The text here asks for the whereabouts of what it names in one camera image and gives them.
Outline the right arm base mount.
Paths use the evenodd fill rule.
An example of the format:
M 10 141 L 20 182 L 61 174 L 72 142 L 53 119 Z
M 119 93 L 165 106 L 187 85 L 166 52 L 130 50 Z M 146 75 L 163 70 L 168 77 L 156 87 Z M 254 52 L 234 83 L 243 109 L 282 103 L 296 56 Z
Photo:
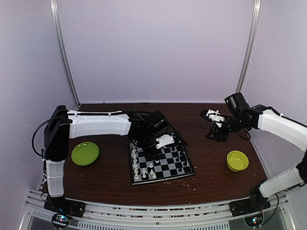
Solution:
M 251 228 L 260 228 L 265 223 L 264 210 L 271 207 L 269 201 L 260 204 L 251 204 L 249 199 L 229 203 L 233 217 L 243 216 L 244 222 Z

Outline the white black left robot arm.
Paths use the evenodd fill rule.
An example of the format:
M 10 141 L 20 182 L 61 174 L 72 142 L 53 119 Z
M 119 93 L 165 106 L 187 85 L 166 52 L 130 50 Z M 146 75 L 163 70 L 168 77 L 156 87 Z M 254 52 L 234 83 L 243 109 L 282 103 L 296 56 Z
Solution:
M 159 150 L 170 144 L 186 146 L 187 142 L 160 112 L 115 111 L 115 112 L 80 112 L 68 110 L 59 105 L 47 121 L 41 123 L 37 130 L 44 127 L 44 146 L 34 153 L 44 161 L 47 180 L 48 199 L 59 213 L 66 212 L 71 206 L 64 195 L 64 163 L 69 153 L 69 140 L 85 136 L 119 135 L 127 136 L 137 143 L 148 159 L 157 159 Z M 163 129 L 173 128 L 172 134 L 160 134 Z

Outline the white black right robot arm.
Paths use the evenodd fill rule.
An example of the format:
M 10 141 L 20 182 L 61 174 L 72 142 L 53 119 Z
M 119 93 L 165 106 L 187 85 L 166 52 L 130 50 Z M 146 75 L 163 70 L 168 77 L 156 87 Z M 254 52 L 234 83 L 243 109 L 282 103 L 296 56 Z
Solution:
M 243 94 L 234 93 L 225 99 L 226 112 L 209 107 L 201 118 L 211 123 L 206 137 L 220 143 L 242 131 L 248 138 L 265 170 L 266 180 L 254 186 L 247 198 L 232 202 L 232 210 L 245 208 L 260 211 L 269 199 L 283 192 L 293 201 L 307 193 L 307 126 L 285 117 L 272 106 L 249 105 Z

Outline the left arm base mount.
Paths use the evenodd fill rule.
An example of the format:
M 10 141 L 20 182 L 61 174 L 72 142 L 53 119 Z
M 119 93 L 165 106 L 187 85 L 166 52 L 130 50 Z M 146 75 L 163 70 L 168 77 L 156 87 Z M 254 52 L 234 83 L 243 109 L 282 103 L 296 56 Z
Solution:
M 54 212 L 51 217 L 52 225 L 57 229 L 63 229 L 70 225 L 73 218 L 82 218 L 85 211 L 85 203 L 66 200 L 56 206 L 51 201 L 46 201 L 44 209 Z

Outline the black white chessboard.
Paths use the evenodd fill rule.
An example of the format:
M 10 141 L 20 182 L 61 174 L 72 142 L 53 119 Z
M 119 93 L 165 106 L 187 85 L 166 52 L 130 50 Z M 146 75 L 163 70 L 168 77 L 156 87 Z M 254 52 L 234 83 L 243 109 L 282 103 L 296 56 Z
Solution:
M 194 167 L 178 132 L 169 133 L 175 143 L 162 147 L 158 159 L 147 160 L 142 148 L 129 145 L 131 185 L 152 184 L 195 175 Z

